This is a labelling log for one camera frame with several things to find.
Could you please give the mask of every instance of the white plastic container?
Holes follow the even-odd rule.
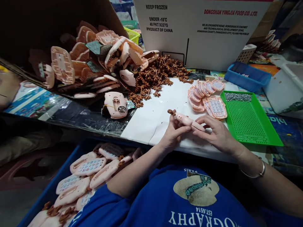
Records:
[[[303,110],[286,112],[290,106],[303,105],[303,65],[285,63],[264,92],[276,114],[303,119]]]

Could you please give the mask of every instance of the hat graphic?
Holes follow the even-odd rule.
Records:
[[[206,207],[217,201],[219,186],[209,176],[187,172],[186,178],[175,183],[174,192],[194,206]]]

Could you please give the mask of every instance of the forearm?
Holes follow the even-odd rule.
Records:
[[[115,175],[107,183],[108,190],[123,198],[131,196],[165,156],[166,151],[161,144],[154,146]]]
[[[239,167],[249,176],[262,172],[262,161],[244,146],[239,149],[242,149],[236,157]],[[273,208],[303,218],[303,191],[273,167],[265,164],[264,176],[250,180]]]

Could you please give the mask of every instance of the blue plastic crate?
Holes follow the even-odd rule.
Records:
[[[269,83],[271,74],[236,61],[228,68],[224,79],[250,92],[256,92]]]
[[[75,150],[72,152],[72,154],[69,156],[69,158],[66,160],[66,162],[63,164],[63,166],[60,168],[56,176],[53,178],[53,180],[49,183],[49,185],[45,188],[45,190],[42,192],[36,203],[32,206],[32,208],[29,210],[29,212],[26,214],[26,216],[22,219],[22,221],[19,223],[18,227],[27,227],[30,222],[33,220],[33,218],[43,209],[44,204],[46,204],[48,201],[51,201],[52,204],[56,201],[58,195],[56,194],[56,188],[58,183],[71,175],[69,166],[76,161],[78,158],[80,158],[82,155],[93,151],[94,147],[100,143],[100,142],[110,142],[115,143],[120,146],[128,146],[128,147],[142,147],[149,149],[149,146],[139,144],[136,142],[129,142],[129,141],[122,141],[122,140],[114,140],[114,139],[108,139],[108,138],[102,138],[102,139],[92,139],[87,138],[83,142],[81,142]]]

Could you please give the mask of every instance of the hand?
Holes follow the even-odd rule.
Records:
[[[208,134],[207,132],[195,131],[193,134],[206,140],[221,152],[237,158],[245,149],[241,143],[232,137],[226,126],[213,117],[204,115],[197,118],[196,122],[199,124],[205,123],[206,125],[203,127],[211,128],[212,133]]]
[[[172,152],[181,141],[181,135],[190,130],[190,126],[184,126],[175,119],[173,115],[170,115],[167,130],[158,144],[163,147],[166,152]]]

